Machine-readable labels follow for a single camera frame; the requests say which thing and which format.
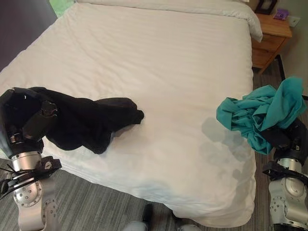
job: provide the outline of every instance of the wooden drawer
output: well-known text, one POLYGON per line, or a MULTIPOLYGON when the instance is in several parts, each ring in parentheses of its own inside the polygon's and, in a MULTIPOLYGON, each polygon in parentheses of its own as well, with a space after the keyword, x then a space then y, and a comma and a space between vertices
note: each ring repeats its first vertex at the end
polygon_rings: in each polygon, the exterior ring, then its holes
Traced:
POLYGON ((252 39, 252 47, 257 49, 263 49, 267 51, 277 51, 279 46, 284 41, 284 37, 273 36, 263 34, 263 39, 261 42, 257 42, 256 40, 252 39))
POLYGON ((253 66, 263 68, 263 66, 268 62, 268 60, 274 55, 274 52, 252 49, 252 63, 253 66))

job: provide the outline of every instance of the bed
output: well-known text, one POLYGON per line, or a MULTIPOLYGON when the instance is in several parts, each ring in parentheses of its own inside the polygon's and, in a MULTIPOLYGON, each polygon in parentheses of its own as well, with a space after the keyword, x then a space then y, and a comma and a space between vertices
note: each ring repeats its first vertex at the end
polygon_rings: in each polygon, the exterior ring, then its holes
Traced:
POLYGON ((45 139, 43 155, 178 217, 241 226, 254 210, 255 156, 216 121, 216 108, 252 90, 251 36, 262 38, 258 19, 229 0, 79 2, 3 69, 0 93, 42 86, 131 98, 145 119, 113 134, 103 154, 45 139))

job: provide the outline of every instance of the teal garment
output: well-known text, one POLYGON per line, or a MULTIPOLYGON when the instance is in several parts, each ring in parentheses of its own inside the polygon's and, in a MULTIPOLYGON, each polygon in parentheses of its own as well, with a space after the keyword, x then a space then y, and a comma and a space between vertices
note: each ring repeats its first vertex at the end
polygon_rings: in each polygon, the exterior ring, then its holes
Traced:
POLYGON ((282 129, 305 111, 302 79, 290 77, 278 90, 270 85, 258 88, 242 100, 226 98, 217 108, 217 120, 231 131, 240 131, 257 152, 269 154, 272 146, 260 134, 272 126, 282 129))

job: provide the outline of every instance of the black garment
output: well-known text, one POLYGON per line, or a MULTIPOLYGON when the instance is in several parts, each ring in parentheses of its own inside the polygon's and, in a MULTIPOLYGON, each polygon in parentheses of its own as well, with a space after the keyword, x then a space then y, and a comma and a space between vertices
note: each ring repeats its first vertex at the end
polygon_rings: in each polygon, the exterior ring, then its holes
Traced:
POLYGON ((63 150, 85 146, 96 154, 109 145, 110 135, 130 124, 140 124, 144 117, 136 104, 128 98, 92 101, 74 98, 46 88, 31 90, 48 97, 57 105, 59 116, 46 137, 63 150))

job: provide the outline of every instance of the wooden nightstand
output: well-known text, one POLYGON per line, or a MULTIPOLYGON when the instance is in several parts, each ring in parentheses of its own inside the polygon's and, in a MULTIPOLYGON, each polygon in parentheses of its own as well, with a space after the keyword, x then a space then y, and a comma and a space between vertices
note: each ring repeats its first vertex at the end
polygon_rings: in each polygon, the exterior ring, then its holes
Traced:
POLYGON ((273 19, 273 15, 258 14, 261 23, 263 39, 259 43, 252 39, 252 63, 253 67, 261 68, 263 71, 274 60, 278 52, 292 37, 288 21, 273 19))

